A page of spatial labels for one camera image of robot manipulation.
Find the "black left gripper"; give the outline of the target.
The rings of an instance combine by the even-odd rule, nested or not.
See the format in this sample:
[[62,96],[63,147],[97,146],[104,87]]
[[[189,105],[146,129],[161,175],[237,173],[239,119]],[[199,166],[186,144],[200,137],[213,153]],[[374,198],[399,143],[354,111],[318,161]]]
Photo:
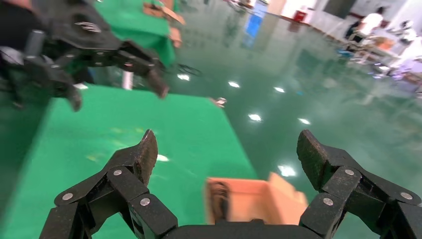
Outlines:
[[116,66],[142,77],[149,89],[165,98],[169,87],[161,76],[162,63],[154,52],[111,31],[92,0],[33,0],[33,11],[44,25],[31,34],[31,56],[23,59],[29,79],[51,96],[64,98],[77,112],[82,95],[71,75],[57,64]]

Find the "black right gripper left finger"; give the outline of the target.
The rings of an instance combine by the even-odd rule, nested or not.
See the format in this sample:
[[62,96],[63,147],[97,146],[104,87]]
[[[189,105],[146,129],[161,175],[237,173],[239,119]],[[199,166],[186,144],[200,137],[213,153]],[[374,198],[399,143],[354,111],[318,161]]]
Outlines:
[[156,137],[147,130],[140,143],[116,151],[98,173],[58,194],[40,237],[90,239],[119,214],[137,238],[164,238],[178,220],[148,189],[157,156]]

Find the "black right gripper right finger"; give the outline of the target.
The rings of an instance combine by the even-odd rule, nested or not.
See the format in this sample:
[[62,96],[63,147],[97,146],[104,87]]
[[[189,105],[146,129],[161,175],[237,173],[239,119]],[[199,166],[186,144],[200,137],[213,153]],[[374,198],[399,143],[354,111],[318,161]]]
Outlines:
[[298,137],[297,155],[318,192],[300,218],[301,227],[330,239],[345,215],[353,214],[382,239],[421,238],[422,200],[416,193],[368,172],[309,130]]

